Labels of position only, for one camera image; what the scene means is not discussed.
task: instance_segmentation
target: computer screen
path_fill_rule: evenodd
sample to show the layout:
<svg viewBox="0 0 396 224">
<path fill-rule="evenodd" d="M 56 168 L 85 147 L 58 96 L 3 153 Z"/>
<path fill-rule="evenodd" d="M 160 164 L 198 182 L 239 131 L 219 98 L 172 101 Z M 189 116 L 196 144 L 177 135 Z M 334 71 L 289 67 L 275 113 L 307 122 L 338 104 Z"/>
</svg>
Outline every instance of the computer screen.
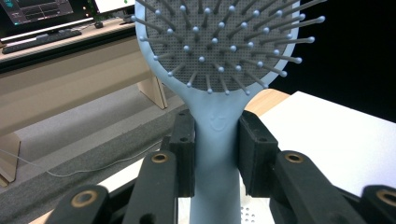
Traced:
<svg viewBox="0 0 396 224">
<path fill-rule="evenodd" d="M 134 6 L 134 0 L 94 0 L 93 2 L 99 14 L 120 11 Z"/>
<path fill-rule="evenodd" d="M 91 21 L 91 9 L 81 0 L 0 0 L 2 43 L 55 32 Z"/>
</svg>

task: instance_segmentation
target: black background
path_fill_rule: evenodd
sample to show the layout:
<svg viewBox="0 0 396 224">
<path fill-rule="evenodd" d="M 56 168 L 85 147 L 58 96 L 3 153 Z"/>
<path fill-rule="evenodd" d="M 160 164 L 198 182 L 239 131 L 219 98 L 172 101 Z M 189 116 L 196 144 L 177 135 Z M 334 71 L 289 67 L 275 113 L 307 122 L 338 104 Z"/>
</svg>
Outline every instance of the black background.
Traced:
<svg viewBox="0 0 396 224">
<path fill-rule="evenodd" d="M 391 1 L 328 0 L 302 11 L 306 20 L 326 21 L 303 27 L 286 78 L 270 88 L 289 94 L 303 91 L 339 105 L 396 122 L 396 11 Z"/>
</svg>

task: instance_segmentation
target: brass insert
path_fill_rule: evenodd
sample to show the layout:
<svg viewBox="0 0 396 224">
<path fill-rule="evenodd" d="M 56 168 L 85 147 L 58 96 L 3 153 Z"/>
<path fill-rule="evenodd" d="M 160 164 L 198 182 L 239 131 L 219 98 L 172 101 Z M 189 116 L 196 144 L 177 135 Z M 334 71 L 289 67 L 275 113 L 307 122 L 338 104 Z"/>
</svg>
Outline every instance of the brass insert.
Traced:
<svg viewBox="0 0 396 224">
<path fill-rule="evenodd" d="M 387 189 L 380 189 L 376 192 L 376 197 L 378 197 L 382 202 L 389 204 L 390 206 L 396 207 L 396 192 Z"/>
<path fill-rule="evenodd" d="M 285 159 L 294 162 L 294 163 L 301 163 L 304 161 L 304 158 L 298 154 L 295 153 L 288 153 L 285 155 Z"/>
<path fill-rule="evenodd" d="M 85 207 L 93 203 L 97 197 L 98 193 L 96 191 L 87 189 L 74 196 L 71 204 L 76 208 Z"/>
<path fill-rule="evenodd" d="M 155 163 L 162 163 L 168 161 L 168 156 L 165 154 L 159 153 L 155 154 L 154 156 L 151 157 L 151 160 L 154 161 Z"/>
</svg>

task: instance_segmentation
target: desk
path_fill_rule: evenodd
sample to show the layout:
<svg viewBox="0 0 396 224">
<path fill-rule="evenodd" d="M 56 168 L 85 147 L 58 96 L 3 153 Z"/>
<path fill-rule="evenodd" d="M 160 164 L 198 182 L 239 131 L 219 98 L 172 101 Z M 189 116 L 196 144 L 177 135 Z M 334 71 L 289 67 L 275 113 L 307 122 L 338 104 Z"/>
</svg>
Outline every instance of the desk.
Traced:
<svg viewBox="0 0 396 224">
<path fill-rule="evenodd" d="M 13 133 L 40 120 L 137 83 L 160 108 L 163 86 L 137 45 L 134 24 L 105 21 L 82 35 L 0 54 L 0 148 L 18 155 Z M 0 184 L 15 179 L 17 160 L 0 152 Z"/>
</svg>

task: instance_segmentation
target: hairbrush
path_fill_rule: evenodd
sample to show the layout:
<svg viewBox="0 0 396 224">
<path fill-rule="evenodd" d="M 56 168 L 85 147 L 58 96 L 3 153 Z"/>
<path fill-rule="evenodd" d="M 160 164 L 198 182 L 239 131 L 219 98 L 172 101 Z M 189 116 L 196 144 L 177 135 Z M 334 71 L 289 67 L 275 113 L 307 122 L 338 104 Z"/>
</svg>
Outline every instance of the hairbrush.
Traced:
<svg viewBox="0 0 396 224">
<path fill-rule="evenodd" d="M 195 195 L 191 224 L 240 223 L 237 123 L 246 104 L 285 77 L 300 27 L 298 0 L 136 0 L 136 35 L 154 74 L 195 119 Z"/>
</svg>

